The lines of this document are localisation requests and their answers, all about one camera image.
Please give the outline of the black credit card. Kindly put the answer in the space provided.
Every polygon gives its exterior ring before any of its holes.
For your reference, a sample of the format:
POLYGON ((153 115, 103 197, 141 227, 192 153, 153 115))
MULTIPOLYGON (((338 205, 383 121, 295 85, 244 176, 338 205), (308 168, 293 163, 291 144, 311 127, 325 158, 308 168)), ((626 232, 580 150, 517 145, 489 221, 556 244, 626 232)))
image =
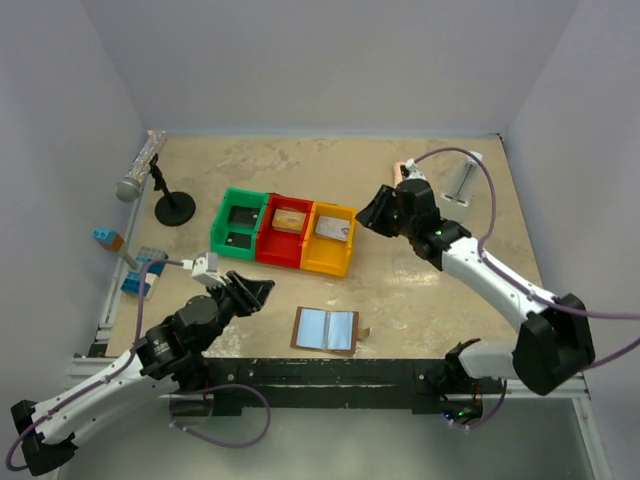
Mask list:
POLYGON ((230 232, 226 238, 226 245, 239 249, 251 248, 252 236, 242 232, 230 232))

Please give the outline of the brown leather card holder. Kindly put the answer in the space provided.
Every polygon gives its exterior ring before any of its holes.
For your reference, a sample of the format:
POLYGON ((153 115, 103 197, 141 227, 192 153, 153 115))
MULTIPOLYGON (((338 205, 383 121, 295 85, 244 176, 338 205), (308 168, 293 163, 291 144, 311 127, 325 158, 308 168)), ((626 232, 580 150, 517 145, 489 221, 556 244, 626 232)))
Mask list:
POLYGON ((360 326, 357 311, 329 311, 298 307, 290 346, 294 349, 352 356, 357 343, 369 338, 371 329, 360 326))

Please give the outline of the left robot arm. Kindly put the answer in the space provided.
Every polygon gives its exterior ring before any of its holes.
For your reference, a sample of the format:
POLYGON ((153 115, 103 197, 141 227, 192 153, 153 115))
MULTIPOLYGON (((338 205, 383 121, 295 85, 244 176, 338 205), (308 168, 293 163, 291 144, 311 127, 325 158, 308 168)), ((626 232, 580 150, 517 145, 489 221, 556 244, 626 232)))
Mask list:
POLYGON ((48 400, 22 400, 11 415, 24 470, 38 477, 69 462, 76 450, 126 410, 164 394, 203 387, 204 352, 236 317, 259 312, 275 286, 228 272, 205 294, 150 328, 107 367, 48 400))

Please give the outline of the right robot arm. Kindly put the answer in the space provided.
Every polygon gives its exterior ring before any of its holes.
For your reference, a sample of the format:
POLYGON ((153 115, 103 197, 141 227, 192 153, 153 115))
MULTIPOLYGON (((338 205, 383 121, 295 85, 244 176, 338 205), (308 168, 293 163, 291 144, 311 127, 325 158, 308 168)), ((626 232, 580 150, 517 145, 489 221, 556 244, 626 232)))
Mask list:
POLYGON ((514 343, 472 339, 450 350, 447 373, 456 380, 515 379, 544 396, 593 364, 584 303, 539 289, 510 269, 498 273, 500 262, 480 250, 479 240, 442 217, 427 181, 381 186, 356 219, 387 238, 405 237, 419 258, 469 287, 516 332, 514 343))

